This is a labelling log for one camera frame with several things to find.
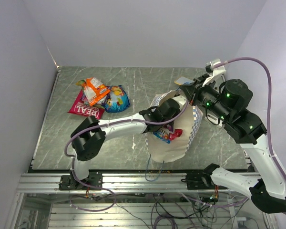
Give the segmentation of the blue checkered paper bag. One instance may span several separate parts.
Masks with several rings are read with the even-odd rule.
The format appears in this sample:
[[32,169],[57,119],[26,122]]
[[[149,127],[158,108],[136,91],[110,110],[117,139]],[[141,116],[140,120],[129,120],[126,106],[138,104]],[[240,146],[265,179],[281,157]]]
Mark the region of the blue checkered paper bag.
[[164,164],[184,157],[198,132],[202,118],[203,112],[197,106],[188,105],[183,114],[174,121],[174,129],[183,131],[180,137],[166,143],[153,133],[145,134],[149,160]]

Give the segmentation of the blue candy snack bag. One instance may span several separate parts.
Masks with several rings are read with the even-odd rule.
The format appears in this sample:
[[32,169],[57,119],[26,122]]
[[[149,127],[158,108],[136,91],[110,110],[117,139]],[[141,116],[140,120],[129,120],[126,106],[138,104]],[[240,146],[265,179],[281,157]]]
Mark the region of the blue candy snack bag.
[[130,106],[130,102],[122,86],[110,86],[109,89],[107,100],[102,104],[105,111],[108,113],[119,113],[126,110]]

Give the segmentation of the purple candy snack bag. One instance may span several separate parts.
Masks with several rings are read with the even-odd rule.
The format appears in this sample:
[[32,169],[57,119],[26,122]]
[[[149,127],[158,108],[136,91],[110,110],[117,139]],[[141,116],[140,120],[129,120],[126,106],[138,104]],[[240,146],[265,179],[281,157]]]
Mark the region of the purple candy snack bag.
[[[104,98],[102,98],[101,100],[99,100],[97,103],[95,103],[94,105],[102,105],[106,102],[107,100],[107,96],[105,96]],[[83,93],[82,97],[81,97],[81,101],[85,104],[85,105],[90,105],[86,95]]]

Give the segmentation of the orange snack bag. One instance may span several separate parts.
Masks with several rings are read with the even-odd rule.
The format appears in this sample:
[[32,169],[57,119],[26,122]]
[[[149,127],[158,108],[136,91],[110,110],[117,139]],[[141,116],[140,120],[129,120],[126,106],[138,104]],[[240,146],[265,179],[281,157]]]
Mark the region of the orange snack bag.
[[80,80],[76,85],[82,88],[90,106],[97,103],[102,104],[102,100],[105,99],[110,92],[110,89],[95,77]]

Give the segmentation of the red REAL chips bag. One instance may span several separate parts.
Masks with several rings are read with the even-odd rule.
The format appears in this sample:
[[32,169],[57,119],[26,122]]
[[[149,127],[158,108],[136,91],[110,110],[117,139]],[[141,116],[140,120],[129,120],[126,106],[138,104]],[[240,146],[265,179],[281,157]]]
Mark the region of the red REAL chips bag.
[[82,90],[80,90],[68,113],[84,117],[95,116],[96,119],[101,119],[105,110],[101,107],[90,106],[85,104],[84,101],[82,100],[83,96],[84,93]]

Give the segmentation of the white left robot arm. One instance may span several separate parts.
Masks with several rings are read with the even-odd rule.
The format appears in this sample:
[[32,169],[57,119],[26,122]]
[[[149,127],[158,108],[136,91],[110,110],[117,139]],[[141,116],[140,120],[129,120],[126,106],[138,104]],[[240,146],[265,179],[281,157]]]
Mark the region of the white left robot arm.
[[87,117],[71,134],[65,147],[67,151],[71,145],[75,152],[74,155],[67,154],[72,158],[71,184],[76,189],[87,186],[89,161],[98,155],[105,142],[125,135],[155,132],[177,119],[186,106],[187,99],[180,95],[124,118],[98,120],[95,116]]

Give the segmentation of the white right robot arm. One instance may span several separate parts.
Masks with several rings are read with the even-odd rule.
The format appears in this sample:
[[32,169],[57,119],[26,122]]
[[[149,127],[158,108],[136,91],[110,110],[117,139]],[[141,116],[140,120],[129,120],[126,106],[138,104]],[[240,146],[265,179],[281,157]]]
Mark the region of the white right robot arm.
[[191,105],[200,104],[223,122],[224,130],[241,146],[260,174],[254,179],[210,164],[202,173],[201,185],[223,186],[243,194],[261,211],[286,213],[286,174],[270,149],[266,127],[248,111],[253,92],[241,80],[228,80],[219,91],[201,83],[181,85]]

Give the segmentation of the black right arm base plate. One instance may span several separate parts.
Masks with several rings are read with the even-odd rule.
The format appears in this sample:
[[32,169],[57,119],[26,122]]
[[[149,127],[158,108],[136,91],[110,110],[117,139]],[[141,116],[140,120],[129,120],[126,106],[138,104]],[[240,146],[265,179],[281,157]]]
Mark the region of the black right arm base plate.
[[188,170],[181,182],[186,184],[188,190],[215,189],[215,184],[204,176],[202,170]]

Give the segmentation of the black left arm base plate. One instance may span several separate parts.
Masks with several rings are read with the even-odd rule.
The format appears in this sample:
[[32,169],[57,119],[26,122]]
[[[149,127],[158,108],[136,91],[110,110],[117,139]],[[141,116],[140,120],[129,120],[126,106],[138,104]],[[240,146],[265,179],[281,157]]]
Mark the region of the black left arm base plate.
[[[102,187],[102,174],[98,172],[89,172],[88,177],[83,179],[82,182],[90,186]],[[61,191],[84,190],[86,188],[88,187],[76,181],[71,173],[69,175],[61,176],[59,182],[59,190]]]

